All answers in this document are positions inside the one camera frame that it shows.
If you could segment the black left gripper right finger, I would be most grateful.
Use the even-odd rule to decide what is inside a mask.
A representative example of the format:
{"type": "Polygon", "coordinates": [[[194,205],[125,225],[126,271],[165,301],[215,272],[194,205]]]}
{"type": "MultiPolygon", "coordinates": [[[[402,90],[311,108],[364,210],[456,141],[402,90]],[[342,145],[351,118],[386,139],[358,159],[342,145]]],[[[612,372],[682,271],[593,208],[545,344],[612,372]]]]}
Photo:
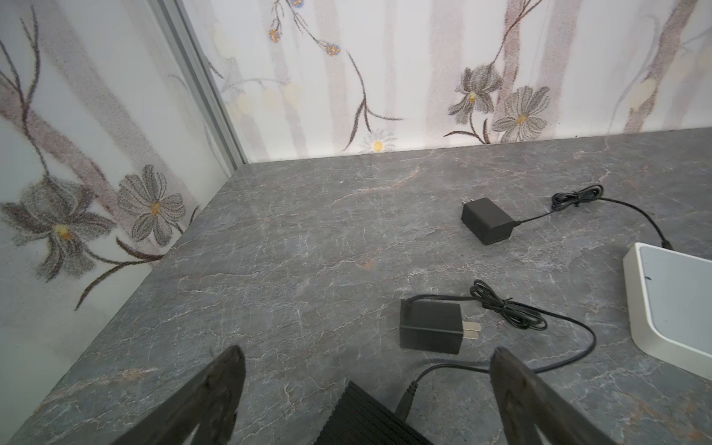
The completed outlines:
{"type": "Polygon", "coordinates": [[[613,442],[509,350],[495,350],[489,377],[509,444],[613,442]]]}

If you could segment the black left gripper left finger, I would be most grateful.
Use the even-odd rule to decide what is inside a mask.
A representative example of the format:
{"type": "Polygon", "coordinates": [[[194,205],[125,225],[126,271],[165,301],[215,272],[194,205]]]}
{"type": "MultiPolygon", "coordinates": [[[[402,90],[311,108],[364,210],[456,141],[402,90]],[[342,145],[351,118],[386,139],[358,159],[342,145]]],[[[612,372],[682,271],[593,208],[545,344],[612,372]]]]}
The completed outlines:
{"type": "Polygon", "coordinates": [[[226,444],[234,432],[245,381],[245,355],[233,345],[114,442],[226,444]]]}

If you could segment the black power adapter with cable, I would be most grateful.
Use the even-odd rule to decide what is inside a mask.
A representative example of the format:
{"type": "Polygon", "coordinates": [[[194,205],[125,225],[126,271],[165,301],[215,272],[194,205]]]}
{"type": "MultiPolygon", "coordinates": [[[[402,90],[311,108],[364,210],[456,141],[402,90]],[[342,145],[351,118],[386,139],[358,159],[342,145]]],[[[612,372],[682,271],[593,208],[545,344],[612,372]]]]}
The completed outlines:
{"type": "Polygon", "coordinates": [[[463,319],[460,304],[475,301],[481,308],[498,314],[510,326],[520,330],[543,332],[548,329],[549,317],[585,329],[591,343],[582,352],[567,359],[533,370],[535,374],[548,373],[578,363],[588,357],[597,344],[594,331],[579,320],[567,315],[500,297],[486,282],[476,279],[467,296],[419,294],[400,302],[400,347],[406,350],[457,355],[465,339],[476,339],[481,331],[479,324],[463,319]]]}

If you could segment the black network switch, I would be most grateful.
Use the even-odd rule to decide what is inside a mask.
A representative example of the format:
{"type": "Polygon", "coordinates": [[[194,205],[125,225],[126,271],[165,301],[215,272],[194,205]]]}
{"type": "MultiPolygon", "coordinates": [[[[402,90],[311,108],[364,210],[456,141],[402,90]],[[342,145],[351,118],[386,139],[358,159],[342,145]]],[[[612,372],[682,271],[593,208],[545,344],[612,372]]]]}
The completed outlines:
{"type": "Polygon", "coordinates": [[[431,445],[377,399],[350,381],[314,442],[316,445],[431,445]]]}

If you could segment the white network switch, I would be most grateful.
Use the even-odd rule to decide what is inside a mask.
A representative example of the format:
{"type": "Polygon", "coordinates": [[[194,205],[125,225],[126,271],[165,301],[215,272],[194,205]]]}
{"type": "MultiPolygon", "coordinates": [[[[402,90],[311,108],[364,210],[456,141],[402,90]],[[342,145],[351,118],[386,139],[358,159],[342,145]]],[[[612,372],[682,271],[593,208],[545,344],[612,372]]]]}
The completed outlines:
{"type": "Polygon", "coordinates": [[[711,261],[645,243],[623,259],[630,333],[644,353],[711,378],[711,261]]]}

